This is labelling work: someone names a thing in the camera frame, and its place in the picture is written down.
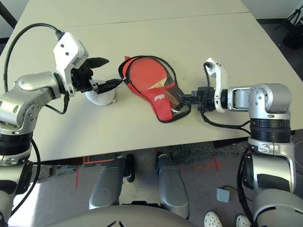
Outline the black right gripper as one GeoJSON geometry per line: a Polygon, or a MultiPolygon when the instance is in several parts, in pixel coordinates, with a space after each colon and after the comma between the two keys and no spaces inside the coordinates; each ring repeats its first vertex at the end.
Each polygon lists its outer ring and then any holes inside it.
{"type": "MultiPolygon", "coordinates": [[[[199,111],[213,111],[214,106],[214,88],[213,87],[199,87],[197,94],[200,97],[200,103],[198,105],[199,111]]],[[[181,102],[184,104],[197,104],[196,91],[191,91],[190,94],[178,93],[181,98],[181,102]]]]}

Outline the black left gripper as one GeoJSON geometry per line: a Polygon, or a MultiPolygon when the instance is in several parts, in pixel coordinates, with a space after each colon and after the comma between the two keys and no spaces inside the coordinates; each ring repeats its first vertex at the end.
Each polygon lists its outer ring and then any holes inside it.
{"type": "Polygon", "coordinates": [[[109,60],[105,58],[87,58],[86,65],[82,65],[79,69],[72,69],[71,80],[75,91],[84,93],[97,90],[97,94],[103,94],[118,87],[123,82],[122,79],[107,80],[105,83],[98,85],[92,79],[92,69],[102,67],[107,63],[109,63],[109,60]]]}

